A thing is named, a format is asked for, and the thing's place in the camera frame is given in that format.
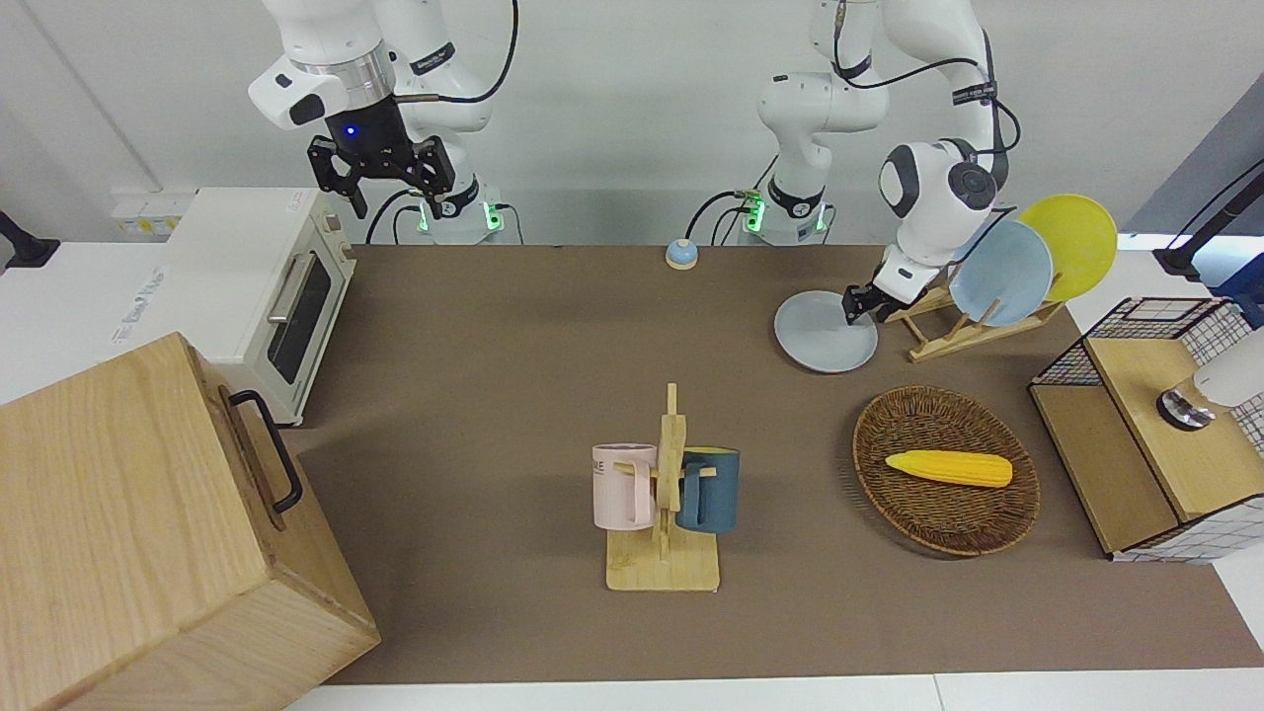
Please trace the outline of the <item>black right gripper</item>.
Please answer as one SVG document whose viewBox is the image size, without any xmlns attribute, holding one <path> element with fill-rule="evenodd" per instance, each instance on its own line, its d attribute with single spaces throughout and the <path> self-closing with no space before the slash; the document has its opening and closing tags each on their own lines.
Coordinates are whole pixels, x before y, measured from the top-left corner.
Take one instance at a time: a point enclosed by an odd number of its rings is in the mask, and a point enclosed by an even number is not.
<svg viewBox="0 0 1264 711">
<path fill-rule="evenodd" d="M 356 219 L 367 218 L 362 178 L 410 181 L 423 195 L 434 219 L 442 219 L 442 197 L 451 194 L 456 171 L 441 135 L 412 144 L 392 97 L 369 108 L 329 116 L 329 135 L 312 135 L 307 147 L 316 183 L 325 194 L 348 199 Z M 340 175 L 335 158 L 348 164 Z"/>
</svg>

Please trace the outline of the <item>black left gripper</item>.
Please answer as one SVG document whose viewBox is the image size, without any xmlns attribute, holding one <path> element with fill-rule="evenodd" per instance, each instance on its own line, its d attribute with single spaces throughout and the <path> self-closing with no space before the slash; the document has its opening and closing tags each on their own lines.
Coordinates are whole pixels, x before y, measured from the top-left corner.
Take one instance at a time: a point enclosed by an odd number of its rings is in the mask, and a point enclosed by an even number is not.
<svg viewBox="0 0 1264 711">
<path fill-rule="evenodd" d="M 846 288 L 841 297 L 847 325 L 853 325 L 863 314 L 871 323 L 884 323 L 884 315 L 897 312 L 897 300 L 876 283 L 856 288 Z"/>
</svg>

